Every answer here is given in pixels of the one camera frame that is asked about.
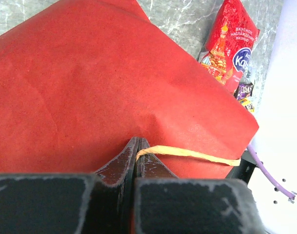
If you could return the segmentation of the yellow m&m's pack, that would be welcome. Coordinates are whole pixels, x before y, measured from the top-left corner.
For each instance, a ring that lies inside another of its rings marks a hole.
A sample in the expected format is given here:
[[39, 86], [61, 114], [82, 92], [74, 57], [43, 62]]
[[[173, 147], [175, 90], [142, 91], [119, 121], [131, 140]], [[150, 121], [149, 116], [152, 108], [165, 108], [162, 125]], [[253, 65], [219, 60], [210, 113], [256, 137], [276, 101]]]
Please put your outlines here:
[[240, 104], [249, 112], [254, 113], [255, 112], [255, 107], [250, 101], [249, 98], [242, 98], [239, 100]]

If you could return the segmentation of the purple m&m's pack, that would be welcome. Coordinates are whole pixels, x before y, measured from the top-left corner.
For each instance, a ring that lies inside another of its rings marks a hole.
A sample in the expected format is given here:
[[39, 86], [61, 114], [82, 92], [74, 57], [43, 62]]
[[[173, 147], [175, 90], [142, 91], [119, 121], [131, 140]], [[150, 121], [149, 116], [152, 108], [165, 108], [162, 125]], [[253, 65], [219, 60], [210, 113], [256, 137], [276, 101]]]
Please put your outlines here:
[[251, 83], [251, 82], [250, 83], [241, 82], [238, 85], [238, 88], [234, 93], [234, 97], [236, 98], [236, 100], [241, 100], [243, 98], [250, 97], [252, 95], [253, 88], [254, 88], [253, 83]]

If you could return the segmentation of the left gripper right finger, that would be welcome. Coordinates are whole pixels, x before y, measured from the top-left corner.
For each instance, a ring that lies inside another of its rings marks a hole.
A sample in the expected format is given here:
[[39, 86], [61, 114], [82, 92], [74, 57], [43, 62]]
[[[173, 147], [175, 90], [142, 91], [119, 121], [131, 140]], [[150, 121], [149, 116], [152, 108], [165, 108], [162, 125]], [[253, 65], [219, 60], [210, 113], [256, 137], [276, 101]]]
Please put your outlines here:
[[182, 179], [154, 154], [136, 163], [136, 234], [263, 234], [265, 227], [246, 181]]

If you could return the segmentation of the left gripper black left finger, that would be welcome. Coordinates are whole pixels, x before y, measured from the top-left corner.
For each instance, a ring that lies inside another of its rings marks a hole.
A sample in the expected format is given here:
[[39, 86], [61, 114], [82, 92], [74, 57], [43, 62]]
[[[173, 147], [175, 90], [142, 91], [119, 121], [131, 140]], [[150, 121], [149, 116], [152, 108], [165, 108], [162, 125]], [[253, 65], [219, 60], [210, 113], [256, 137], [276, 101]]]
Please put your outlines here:
[[0, 174], [0, 234], [127, 234], [139, 139], [88, 174]]

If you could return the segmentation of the red candy bag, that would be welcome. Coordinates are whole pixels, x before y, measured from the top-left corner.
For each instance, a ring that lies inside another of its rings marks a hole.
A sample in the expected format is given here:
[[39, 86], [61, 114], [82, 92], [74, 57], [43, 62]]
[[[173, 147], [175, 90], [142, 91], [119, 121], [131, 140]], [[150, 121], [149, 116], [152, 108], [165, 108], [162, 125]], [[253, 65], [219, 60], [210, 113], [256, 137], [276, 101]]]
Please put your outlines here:
[[260, 30], [239, 0], [225, 0], [205, 43], [200, 64], [230, 93], [244, 74]]

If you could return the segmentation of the red and brown paper bag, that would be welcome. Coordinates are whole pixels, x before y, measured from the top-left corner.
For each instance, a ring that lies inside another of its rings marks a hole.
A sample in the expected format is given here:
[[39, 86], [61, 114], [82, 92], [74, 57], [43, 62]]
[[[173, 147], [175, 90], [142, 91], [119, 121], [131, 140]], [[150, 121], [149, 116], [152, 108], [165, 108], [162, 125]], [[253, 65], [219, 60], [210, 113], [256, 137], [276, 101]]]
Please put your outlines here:
[[132, 137], [238, 159], [255, 118], [135, 0], [60, 0], [0, 36], [0, 172], [92, 172]]

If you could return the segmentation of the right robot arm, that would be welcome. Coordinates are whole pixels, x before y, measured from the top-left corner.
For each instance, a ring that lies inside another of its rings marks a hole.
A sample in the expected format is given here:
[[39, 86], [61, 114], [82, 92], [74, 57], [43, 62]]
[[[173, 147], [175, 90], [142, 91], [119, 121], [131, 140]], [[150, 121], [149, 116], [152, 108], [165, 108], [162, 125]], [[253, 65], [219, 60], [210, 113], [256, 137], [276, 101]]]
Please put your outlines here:
[[227, 178], [248, 185], [267, 234], [297, 234], [297, 179], [292, 181], [291, 171], [258, 157], [249, 145]]

